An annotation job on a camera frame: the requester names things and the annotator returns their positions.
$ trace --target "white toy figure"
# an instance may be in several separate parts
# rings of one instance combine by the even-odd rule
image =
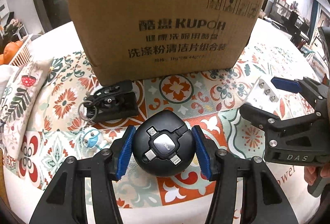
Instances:
[[[103,139],[101,132],[94,127],[86,128],[81,139],[84,146],[89,149],[93,149],[95,153],[104,148],[109,148],[110,146],[110,144]]]

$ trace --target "keyring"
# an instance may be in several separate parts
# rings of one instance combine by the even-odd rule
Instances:
[[[85,117],[85,115],[81,115],[81,114],[80,114],[80,108],[81,108],[81,105],[86,104],[86,103],[87,103],[87,104],[91,104],[92,101],[85,100],[85,101],[83,101],[83,102],[81,102],[81,103],[79,104],[79,106],[78,106],[78,114],[79,114],[79,117],[80,117],[83,121],[85,121],[85,122],[93,121],[93,120],[96,118],[96,116],[97,116],[97,108],[96,108],[95,106],[93,106],[94,109],[95,109],[95,113],[94,113],[94,115],[93,115],[92,118],[87,118],[87,117]]]

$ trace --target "pillow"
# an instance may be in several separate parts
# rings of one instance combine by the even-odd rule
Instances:
[[[53,59],[29,62],[9,79],[2,96],[0,134],[8,155],[19,156],[26,125]]]
[[[19,70],[17,66],[11,65],[1,65],[0,66],[0,97],[2,97],[3,92],[7,86],[7,83],[12,76],[12,74],[16,73]]]

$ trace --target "fruit basket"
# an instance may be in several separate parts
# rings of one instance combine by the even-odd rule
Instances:
[[[19,48],[13,59],[9,62],[9,65],[21,66],[30,62],[32,58],[32,53],[30,48],[32,42],[31,41],[32,36],[33,34],[30,34],[22,39],[23,45],[21,46],[21,48]]]

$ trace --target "human hand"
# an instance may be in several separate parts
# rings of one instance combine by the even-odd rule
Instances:
[[[330,162],[323,166],[321,170],[321,177],[328,178],[330,177]],[[308,185],[313,185],[317,178],[316,167],[315,166],[305,166],[305,175],[304,179]]]

